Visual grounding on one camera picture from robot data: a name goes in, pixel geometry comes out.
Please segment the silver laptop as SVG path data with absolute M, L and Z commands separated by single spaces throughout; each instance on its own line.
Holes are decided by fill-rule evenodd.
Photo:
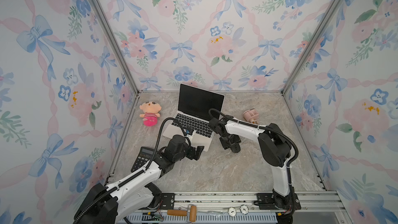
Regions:
M 208 111 L 211 108 L 221 111 L 224 99 L 223 94 L 181 84 L 175 120 L 168 124 L 162 135 L 170 139 L 176 134 L 182 135 L 177 124 L 180 123 L 183 128 L 195 130 L 192 136 L 188 136 L 192 146 L 204 146 L 207 152 L 215 134 L 209 126 L 211 116 Z

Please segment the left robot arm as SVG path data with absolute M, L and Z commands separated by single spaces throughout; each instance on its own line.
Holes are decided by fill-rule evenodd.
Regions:
M 158 208 L 161 190 L 156 180 L 184 158 L 199 160 L 204 146 L 189 145 L 186 137 L 174 135 L 169 144 L 125 178 L 106 186 L 93 186 L 74 216 L 76 224 L 116 224 L 142 208 Z

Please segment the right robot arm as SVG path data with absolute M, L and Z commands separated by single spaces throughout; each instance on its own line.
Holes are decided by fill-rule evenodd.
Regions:
M 290 165 L 298 158 L 299 151 L 294 142 L 283 134 L 278 125 L 260 126 L 225 115 L 212 118 L 209 126 L 220 135 L 224 149 L 240 151 L 240 138 L 258 142 L 263 159 L 272 167 L 272 193 L 256 194 L 254 205 L 260 209 L 279 209 L 282 215 L 291 215 L 297 209 L 296 195 L 292 185 Z

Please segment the black wireless mouse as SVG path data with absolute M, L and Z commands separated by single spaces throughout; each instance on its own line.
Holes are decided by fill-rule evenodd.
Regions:
M 233 148 L 232 145 L 230 146 L 230 149 L 233 153 L 239 153 L 241 151 L 241 148 Z

